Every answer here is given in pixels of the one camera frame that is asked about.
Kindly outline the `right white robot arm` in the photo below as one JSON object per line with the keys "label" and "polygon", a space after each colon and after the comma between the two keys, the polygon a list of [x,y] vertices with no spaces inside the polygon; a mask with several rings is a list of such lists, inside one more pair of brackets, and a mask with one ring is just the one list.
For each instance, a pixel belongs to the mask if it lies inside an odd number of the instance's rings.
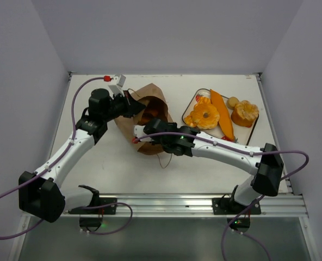
{"label": "right white robot arm", "polygon": [[176,156],[207,158],[239,168],[249,174],[236,185],[229,197],[212,200],[215,215],[239,214],[253,204],[252,213],[261,209],[254,200],[260,196],[278,195],[284,163],[276,146],[246,146],[211,136],[197,128],[152,119],[144,126],[133,128],[134,137],[152,145],[161,145],[166,153]]}

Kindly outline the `flower ring fake bread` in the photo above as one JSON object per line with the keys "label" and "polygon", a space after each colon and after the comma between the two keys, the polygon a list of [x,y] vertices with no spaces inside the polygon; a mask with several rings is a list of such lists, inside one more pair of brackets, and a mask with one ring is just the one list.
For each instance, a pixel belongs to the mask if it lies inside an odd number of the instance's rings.
{"label": "flower ring fake bread", "polygon": [[212,104],[198,103],[191,112],[191,119],[199,129],[213,129],[218,125],[220,115]]}

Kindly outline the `braided yellow fake bread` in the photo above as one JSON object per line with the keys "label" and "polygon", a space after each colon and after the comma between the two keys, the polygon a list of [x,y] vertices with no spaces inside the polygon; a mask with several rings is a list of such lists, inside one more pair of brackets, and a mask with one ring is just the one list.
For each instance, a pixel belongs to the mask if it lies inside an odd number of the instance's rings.
{"label": "braided yellow fake bread", "polygon": [[207,97],[200,97],[194,105],[193,110],[184,118],[184,123],[190,127],[199,129],[213,129],[218,124],[218,112],[211,100]]}

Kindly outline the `small round pale bun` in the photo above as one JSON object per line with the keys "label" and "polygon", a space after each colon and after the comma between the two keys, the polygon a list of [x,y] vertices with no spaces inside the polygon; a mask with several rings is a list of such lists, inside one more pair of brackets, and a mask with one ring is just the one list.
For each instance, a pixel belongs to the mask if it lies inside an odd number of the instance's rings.
{"label": "small round pale bun", "polygon": [[236,97],[230,97],[228,98],[226,104],[227,104],[227,107],[231,110],[233,110],[236,106],[236,104],[239,103],[239,99],[237,99]]}

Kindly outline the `brown paper bag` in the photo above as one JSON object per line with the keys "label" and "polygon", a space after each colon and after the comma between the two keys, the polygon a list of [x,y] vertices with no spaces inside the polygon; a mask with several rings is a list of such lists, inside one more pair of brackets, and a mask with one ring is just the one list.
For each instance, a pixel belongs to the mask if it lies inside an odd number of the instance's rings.
{"label": "brown paper bag", "polygon": [[129,88],[127,92],[136,101],[145,105],[146,108],[132,118],[118,117],[114,120],[115,124],[134,151],[146,156],[160,157],[160,154],[164,152],[161,145],[151,145],[147,142],[133,144],[132,140],[134,138],[133,129],[135,125],[144,126],[153,118],[158,118],[165,122],[173,121],[162,90],[155,84],[150,83],[137,91]]}

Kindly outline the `tall orange fake muffin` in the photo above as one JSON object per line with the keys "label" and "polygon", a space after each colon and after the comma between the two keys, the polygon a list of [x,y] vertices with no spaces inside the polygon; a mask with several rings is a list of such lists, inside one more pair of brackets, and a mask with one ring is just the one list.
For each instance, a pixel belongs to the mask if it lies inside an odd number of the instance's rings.
{"label": "tall orange fake muffin", "polygon": [[231,114],[231,120],[233,123],[247,128],[250,128],[258,117],[258,107],[247,100],[238,102]]}

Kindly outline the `long orange fake baguette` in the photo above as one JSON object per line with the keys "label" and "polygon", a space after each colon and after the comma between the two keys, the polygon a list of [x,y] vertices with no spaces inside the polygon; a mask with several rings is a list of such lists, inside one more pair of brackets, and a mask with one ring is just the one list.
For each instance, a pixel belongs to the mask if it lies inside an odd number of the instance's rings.
{"label": "long orange fake baguette", "polygon": [[222,96],[218,92],[210,89],[210,99],[212,105],[216,107],[220,115],[219,126],[221,128],[221,131],[223,132],[224,136],[228,138],[228,140],[233,141],[234,130],[232,120]]}

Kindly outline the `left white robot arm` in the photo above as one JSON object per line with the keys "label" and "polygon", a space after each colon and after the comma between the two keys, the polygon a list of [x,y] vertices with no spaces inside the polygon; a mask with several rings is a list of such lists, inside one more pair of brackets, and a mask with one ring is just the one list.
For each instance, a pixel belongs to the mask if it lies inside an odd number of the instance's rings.
{"label": "left white robot arm", "polygon": [[81,157],[103,137],[109,121],[120,116],[133,118],[146,106],[128,91],[111,96],[106,89],[92,91],[88,104],[68,141],[54,156],[33,173],[25,171],[20,175],[18,203],[22,211],[47,222],[54,222],[63,212],[76,208],[90,214],[98,211],[98,190],[80,185],[65,193],[60,188]]}

